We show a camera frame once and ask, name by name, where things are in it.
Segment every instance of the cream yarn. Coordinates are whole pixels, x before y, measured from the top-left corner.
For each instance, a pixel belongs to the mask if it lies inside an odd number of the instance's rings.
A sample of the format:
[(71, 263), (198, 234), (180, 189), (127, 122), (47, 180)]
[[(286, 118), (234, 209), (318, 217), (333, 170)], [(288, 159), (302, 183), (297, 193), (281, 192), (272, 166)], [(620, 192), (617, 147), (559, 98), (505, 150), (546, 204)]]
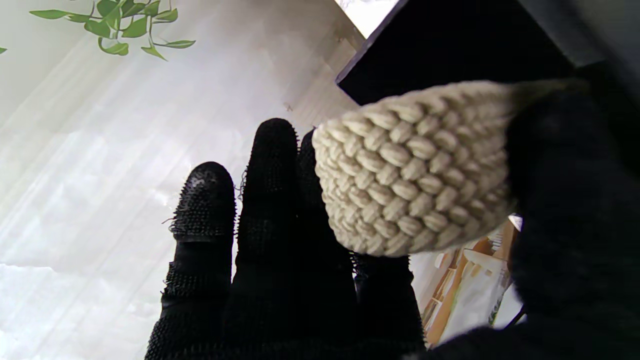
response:
[(462, 244), (512, 212), (508, 122), (575, 81), (473, 81), (410, 92), (320, 125), (316, 174), (346, 248), (403, 256)]

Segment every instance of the glove finger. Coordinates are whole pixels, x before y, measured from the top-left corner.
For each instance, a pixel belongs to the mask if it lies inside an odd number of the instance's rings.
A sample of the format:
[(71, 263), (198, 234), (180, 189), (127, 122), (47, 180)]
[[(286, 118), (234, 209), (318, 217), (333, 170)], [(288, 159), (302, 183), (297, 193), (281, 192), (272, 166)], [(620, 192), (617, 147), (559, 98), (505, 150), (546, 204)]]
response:
[(234, 186), (227, 170), (213, 162), (193, 169), (170, 227), (177, 240), (175, 257), (145, 359), (221, 340), (235, 214)]
[(316, 154), (311, 144), (313, 131), (302, 139), (298, 154), (300, 205), (298, 226), (301, 241), (297, 249), (304, 261), (299, 265), (300, 296), (306, 300), (300, 318), (305, 319), (304, 336), (333, 343), (353, 341), (356, 321), (356, 293), (351, 254), (340, 245), (329, 227), (316, 175)]
[(297, 335), (293, 234), (298, 144), (286, 120), (258, 128), (246, 171), (236, 275), (225, 311), (227, 343), (290, 340)]
[(392, 341), (408, 351), (424, 349), (409, 257), (355, 254), (355, 268), (358, 330), (362, 336)]

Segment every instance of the green leaf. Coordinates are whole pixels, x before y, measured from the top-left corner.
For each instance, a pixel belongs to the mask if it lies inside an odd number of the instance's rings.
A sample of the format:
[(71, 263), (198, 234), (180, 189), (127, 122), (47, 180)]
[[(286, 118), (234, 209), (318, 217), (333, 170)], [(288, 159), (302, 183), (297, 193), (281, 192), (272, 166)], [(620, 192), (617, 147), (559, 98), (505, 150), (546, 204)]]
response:
[(55, 20), (67, 16), (69, 13), (62, 10), (33, 10), (29, 12), (32, 15), (43, 19)]
[(117, 6), (118, 6), (118, 3), (116, 1), (102, 0), (101, 2), (98, 3), (98, 5), (96, 5), (96, 9), (98, 9), (98, 12), (100, 13), (100, 15), (102, 15), (103, 17), (106, 17)]
[(155, 44), (162, 47), (172, 47), (174, 49), (186, 49), (187, 47), (191, 47), (191, 45), (195, 44), (196, 40), (179, 40), (168, 42), (166, 44)]
[(145, 13), (145, 15), (156, 16), (158, 14), (159, 7), (160, 7), (160, 0), (154, 1), (149, 5), (146, 5), (143, 12)]
[(178, 20), (178, 9), (167, 10), (165, 12), (161, 12), (154, 17), (155, 23), (167, 23), (174, 22)]
[(162, 55), (160, 55), (160, 53), (158, 52), (158, 50), (156, 50), (156, 48), (154, 46), (151, 47), (142, 47), (142, 50), (147, 53), (147, 54), (151, 54), (153, 56), (157, 56), (158, 58), (167, 61)]
[(147, 33), (147, 19), (148, 17), (144, 17), (142, 19), (138, 19), (129, 25), (128, 28), (124, 30), (122, 33), (122, 37), (124, 38), (139, 38), (142, 35)]
[(134, 3), (133, 0), (126, 0), (122, 5), (122, 17), (130, 17), (141, 12), (146, 5), (140, 3)]
[(122, 9), (118, 7), (118, 8), (115, 8), (113, 11), (111, 11), (109, 15), (104, 17), (104, 22), (106, 22), (111, 29), (118, 31), (120, 29), (121, 19), (122, 19)]
[(89, 15), (80, 15), (78, 13), (68, 13), (67, 20), (73, 22), (87, 22), (91, 19)]
[(126, 54), (129, 54), (129, 44), (127, 43), (117, 43), (114, 46), (111, 47), (103, 47), (102, 46), (102, 38), (98, 38), (98, 46), (100, 47), (100, 50), (104, 51), (107, 54), (111, 54), (111, 55), (120, 55), (120, 56), (125, 56)]
[(99, 37), (111, 38), (111, 30), (104, 21), (97, 22), (95, 20), (89, 20), (85, 22), (84, 29)]

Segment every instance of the gloved hand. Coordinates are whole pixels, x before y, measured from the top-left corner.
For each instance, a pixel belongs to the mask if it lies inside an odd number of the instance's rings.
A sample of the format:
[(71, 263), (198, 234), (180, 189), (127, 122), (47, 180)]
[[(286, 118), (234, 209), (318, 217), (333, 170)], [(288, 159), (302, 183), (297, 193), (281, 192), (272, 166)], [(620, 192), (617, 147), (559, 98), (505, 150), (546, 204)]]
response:
[(213, 162), (189, 175), (145, 359), (396, 359), (424, 349), (408, 258), (352, 256), (336, 242), (311, 134), (298, 153), (285, 120), (258, 128), (233, 283), (231, 177)]

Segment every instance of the white curtain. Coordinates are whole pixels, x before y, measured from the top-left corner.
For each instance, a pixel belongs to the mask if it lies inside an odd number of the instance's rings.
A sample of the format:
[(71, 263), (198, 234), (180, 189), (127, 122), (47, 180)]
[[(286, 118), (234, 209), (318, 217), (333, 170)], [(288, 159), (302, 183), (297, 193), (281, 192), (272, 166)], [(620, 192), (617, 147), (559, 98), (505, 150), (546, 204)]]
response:
[(333, 0), (174, 6), (156, 36), (193, 47), (114, 57), (86, 35), (0, 119), (0, 359), (141, 359), (189, 171), (239, 184), (263, 120), (303, 135), (355, 107), (333, 79), (362, 36)]

